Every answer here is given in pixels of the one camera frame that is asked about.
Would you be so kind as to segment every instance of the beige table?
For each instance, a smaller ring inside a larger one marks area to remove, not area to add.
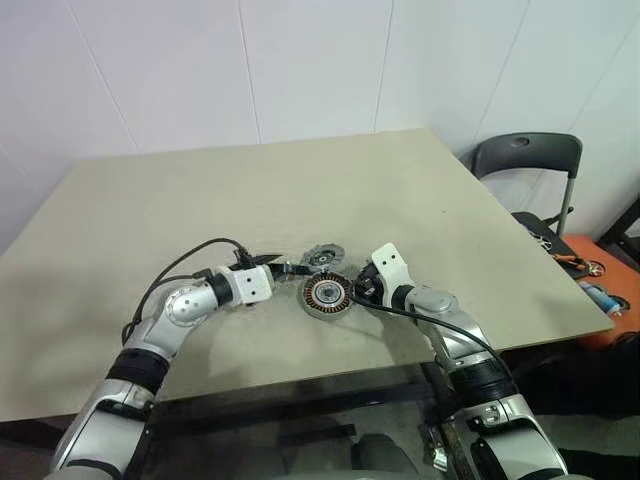
[[[151,279],[216,236],[292,260],[336,242],[358,266],[394,242],[499,349],[611,326],[428,130],[105,159],[79,164],[0,260],[0,421],[77,411]],[[179,271],[231,259],[216,246]],[[357,307],[325,323],[297,286],[213,316],[161,397],[432,358],[408,320]]]

